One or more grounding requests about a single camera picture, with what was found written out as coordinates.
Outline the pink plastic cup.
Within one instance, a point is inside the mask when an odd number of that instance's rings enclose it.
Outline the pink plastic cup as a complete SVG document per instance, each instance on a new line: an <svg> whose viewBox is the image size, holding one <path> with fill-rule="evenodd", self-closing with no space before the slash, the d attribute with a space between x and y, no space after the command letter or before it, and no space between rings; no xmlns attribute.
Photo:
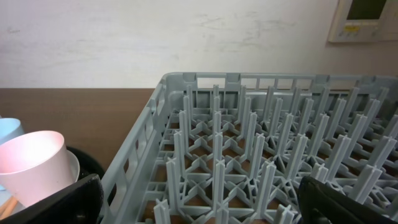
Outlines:
<svg viewBox="0 0 398 224"><path fill-rule="evenodd" d="M75 182L59 132L27 133L1 145L1 185L24 207Z"/></svg>

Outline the grey dishwasher rack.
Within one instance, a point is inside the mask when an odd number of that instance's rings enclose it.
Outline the grey dishwasher rack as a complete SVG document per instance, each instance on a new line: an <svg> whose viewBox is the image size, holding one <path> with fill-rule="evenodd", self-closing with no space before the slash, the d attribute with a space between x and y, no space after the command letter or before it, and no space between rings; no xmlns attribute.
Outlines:
<svg viewBox="0 0 398 224"><path fill-rule="evenodd" d="M102 179L99 223L299 223L310 176L397 221L397 78L168 73Z"/></svg>

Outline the round black serving tray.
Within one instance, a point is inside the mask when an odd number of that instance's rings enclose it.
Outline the round black serving tray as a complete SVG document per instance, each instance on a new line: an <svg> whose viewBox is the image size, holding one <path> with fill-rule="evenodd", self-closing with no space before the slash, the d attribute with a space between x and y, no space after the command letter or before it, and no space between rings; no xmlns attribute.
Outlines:
<svg viewBox="0 0 398 224"><path fill-rule="evenodd" d="M79 180L90 174L98 174L100 179L103 178L105 171L98 161L96 161L89 154L74 147L67 146L67 149L70 152L72 152L79 161L80 164L80 171L78 177Z"/></svg>

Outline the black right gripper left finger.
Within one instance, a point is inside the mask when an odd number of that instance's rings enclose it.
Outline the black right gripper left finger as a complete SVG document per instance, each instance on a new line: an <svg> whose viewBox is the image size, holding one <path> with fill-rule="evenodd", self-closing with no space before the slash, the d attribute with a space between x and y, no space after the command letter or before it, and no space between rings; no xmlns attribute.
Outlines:
<svg viewBox="0 0 398 224"><path fill-rule="evenodd" d="M90 174L61 191L1 220L1 224L96 224L104 192L98 174Z"/></svg>

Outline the grey round plate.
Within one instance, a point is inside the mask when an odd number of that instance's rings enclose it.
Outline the grey round plate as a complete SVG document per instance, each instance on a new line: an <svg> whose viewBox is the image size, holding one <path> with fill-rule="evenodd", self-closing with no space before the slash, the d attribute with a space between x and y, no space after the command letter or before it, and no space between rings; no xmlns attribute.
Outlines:
<svg viewBox="0 0 398 224"><path fill-rule="evenodd" d="M80 174L80 163L78 161L78 158L76 155L74 155L72 152L67 150L68 153L68 160L69 160L69 166L72 172L72 176L75 179L74 182L76 182L79 178ZM1 191L0 191L0 203L1 205L4 205L10 198L11 194L3 187L1 186ZM24 210L25 206L23 206L20 202L17 203L15 209L12 211L12 215L15 213L20 212L21 210Z"/></svg>

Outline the right wooden chopstick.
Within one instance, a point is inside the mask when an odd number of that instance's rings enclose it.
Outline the right wooden chopstick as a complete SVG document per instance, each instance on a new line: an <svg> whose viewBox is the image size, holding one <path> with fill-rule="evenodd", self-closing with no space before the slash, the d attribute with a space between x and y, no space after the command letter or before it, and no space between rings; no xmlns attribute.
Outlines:
<svg viewBox="0 0 398 224"><path fill-rule="evenodd" d="M0 219L3 220L11 215L15 207L17 206L18 201L15 197L9 198L4 204L1 205L0 210Z"/></svg>

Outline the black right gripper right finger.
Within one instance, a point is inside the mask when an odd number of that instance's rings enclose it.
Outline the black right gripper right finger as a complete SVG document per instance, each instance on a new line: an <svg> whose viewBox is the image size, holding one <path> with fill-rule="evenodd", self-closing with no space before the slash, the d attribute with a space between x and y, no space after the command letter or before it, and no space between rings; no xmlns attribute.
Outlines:
<svg viewBox="0 0 398 224"><path fill-rule="evenodd" d="M397 224L310 176L300 182L298 204L303 224Z"/></svg>

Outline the white wall control panel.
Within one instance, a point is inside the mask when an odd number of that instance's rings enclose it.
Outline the white wall control panel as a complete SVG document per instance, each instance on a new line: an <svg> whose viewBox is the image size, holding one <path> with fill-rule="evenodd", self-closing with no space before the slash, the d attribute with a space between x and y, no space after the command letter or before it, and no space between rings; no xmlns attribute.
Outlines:
<svg viewBox="0 0 398 224"><path fill-rule="evenodd" d="M328 41L369 43L397 40L397 0L339 0Z"/></svg>

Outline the light blue plastic cup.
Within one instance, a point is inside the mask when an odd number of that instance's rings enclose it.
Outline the light blue plastic cup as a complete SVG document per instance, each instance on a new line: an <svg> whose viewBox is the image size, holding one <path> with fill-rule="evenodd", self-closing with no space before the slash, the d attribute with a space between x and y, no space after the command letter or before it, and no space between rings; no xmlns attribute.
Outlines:
<svg viewBox="0 0 398 224"><path fill-rule="evenodd" d="M0 143L14 139L18 136L25 134L24 128L22 127L21 121L16 118L1 118L0 123Z"/></svg>

